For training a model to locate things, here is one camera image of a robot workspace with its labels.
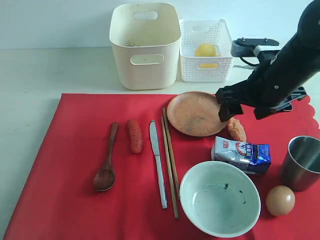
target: wooden spoon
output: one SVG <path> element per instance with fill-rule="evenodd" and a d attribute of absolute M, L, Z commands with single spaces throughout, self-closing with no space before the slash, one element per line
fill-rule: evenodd
<path fill-rule="evenodd" d="M 113 122 L 111 125 L 108 156 L 93 180 L 93 186 L 97 191 L 107 191 L 111 189 L 116 181 L 115 170 L 111 163 L 111 155 L 118 127 L 119 124 L 117 122 Z"/>

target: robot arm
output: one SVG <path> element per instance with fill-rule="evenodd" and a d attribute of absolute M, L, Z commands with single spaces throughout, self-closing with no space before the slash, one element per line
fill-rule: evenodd
<path fill-rule="evenodd" d="M 279 45 L 272 39 L 238 39 L 232 44 L 234 57 L 259 59 L 248 79 L 216 92 L 221 104 L 219 117 L 225 122 L 243 114 L 241 104 L 254 107 L 256 119 L 293 109 L 291 102 L 307 94 L 302 84 L 320 71 L 320 0 L 312 1 L 303 11 L 297 32 L 279 50 L 259 51 L 263 45 Z M 244 55 L 234 49 L 247 51 Z"/>

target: white table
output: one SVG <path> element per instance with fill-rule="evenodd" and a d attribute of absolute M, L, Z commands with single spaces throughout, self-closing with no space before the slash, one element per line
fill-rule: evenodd
<path fill-rule="evenodd" d="M 244 65 L 239 59 L 234 64 Z M 246 79 L 233 67 L 226 83 L 184 83 L 160 90 L 131 91 L 119 81 L 112 49 L 65 48 L 0 51 L 0 238 L 3 237 L 61 93 L 215 93 Z M 320 120 L 320 74 L 304 87 Z"/>

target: bowl rim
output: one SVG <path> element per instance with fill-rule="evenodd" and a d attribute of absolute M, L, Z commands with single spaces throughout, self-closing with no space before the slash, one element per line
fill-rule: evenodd
<path fill-rule="evenodd" d="M 197 167 L 199 167 L 200 165 L 225 165 L 225 166 L 228 166 L 230 167 L 231 169 L 235 170 L 236 172 L 240 173 L 242 176 L 244 176 L 245 179 L 248 180 L 248 183 L 253 187 L 253 190 L 254 192 L 256 193 L 256 199 L 258 200 L 258 211 L 255 215 L 255 218 L 253 219 L 253 222 L 248 225 L 247 227 L 243 228 L 243 230 L 240 230 L 240 231 L 237 231 L 237 232 L 233 232 L 233 233 L 217 233 L 217 232 L 214 232 L 214 231 L 210 231 L 208 229 L 205 229 L 204 227 L 200 226 L 199 224 L 195 223 L 191 216 L 189 216 L 189 214 L 187 214 L 187 211 L 186 211 L 186 206 L 184 206 L 184 203 L 183 201 L 181 200 L 182 199 L 182 189 L 183 189 L 183 186 L 184 186 L 184 183 L 186 181 L 186 178 L 188 177 L 188 175 L 190 174 L 190 172 L 194 171 L 194 169 Z M 259 192 L 257 190 L 257 187 L 256 185 L 253 183 L 253 181 L 242 171 L 240 170 L 239 168 L 237 168 L 236 166 L 233 166 L 229 163 L 226 163 L 226 162 L 223 162 L 223 161 L 213 161 L 213 160 L 209 160 L 209 161 L 203 161 L 203 162 L 200 162 L 196 165 L 194 165 L 193 167 L 191 167 L 186 173 L 185 175 L 183 176 L 182 178 L 182 181 L 181 181 L 181 184 L 180 184 L 180 189 L 179 189 L 179 200 L 180 200 L 180 203 L 181 203 L 181 206 L 182 206 L 182 209 L 184 211 L 184 214 L 187 216 L 187 218 L 198 228 L 200 229 L 201 231 L 203 231 L 204 233 L 206 234 L 209 234 L 211 236 L 214 236 L 214 237 L 219 237 L 219 238 L 234 238 L 234 237 L 238 237 L 238 236 L 241 236 L 245 233 L 247 233 L 248 231 L 250 231 L 254 226 L 255 224 L 257 223 L 258 219 L 259 219 L 259 216 L 260 216 L 260 213 L 261 213 L 261 198 L 260 198 L 260 195 L 259 195 Z"/>

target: white wall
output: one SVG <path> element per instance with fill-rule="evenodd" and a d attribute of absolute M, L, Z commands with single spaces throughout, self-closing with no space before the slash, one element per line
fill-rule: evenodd
<path fill-rule="evenodd" d="M 110 46 L 115 7 L 160 0 L 0 0 L 0 49 Z M 233 39 L 287 41 L 311 0 L 164 0 L 179 18 L 223 18 Z"/>

